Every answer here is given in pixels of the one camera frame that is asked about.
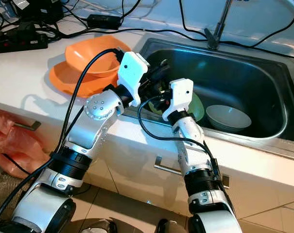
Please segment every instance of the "pink plastic bag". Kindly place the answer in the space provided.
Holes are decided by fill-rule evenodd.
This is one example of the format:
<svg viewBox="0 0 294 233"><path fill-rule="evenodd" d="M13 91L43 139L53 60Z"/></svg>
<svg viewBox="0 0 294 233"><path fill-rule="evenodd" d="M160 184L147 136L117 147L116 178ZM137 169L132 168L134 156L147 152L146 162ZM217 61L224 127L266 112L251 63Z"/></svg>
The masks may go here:
<svg viewBox="0 0 294 233"><path fill-rule="evenodd" d="M42 151L33 133L14 127L14 121L14 117L0 111L0 167L12 176L24 178L27 175L3 153L30 173L45 163L49 156Z"/></svg>

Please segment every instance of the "orange bowl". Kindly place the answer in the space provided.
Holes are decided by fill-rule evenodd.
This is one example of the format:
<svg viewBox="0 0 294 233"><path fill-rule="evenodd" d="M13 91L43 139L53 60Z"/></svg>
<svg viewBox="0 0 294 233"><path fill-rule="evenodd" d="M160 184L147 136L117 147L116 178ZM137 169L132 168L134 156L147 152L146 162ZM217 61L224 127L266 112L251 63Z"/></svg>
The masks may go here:
<svg viewBox="0 0 294 233"><path fill-rule="evenodd" d="M61 92L72 95L80 75L81 72L72 69L66 62L61 62L50 70L50 82ZM101 93L109 84L117 86L117 79L117 73L112 73L105 78L96 78L92 74L86 74L77 96L87 98Z"/></svg>
<svg viewBox="0 0 294 233"><path fill-rule="evenodd" d="M123 51L131 49L114 38L111 35L104 35L89 40L84 40L66 47L66 62L73 69L82 73L87 64L98 53L106 49L120 47ZM120 64L113 53L107 53L100 57L88 70L88 74L92 74L97 78L107 77L113 73L117 73Z"/></svg>

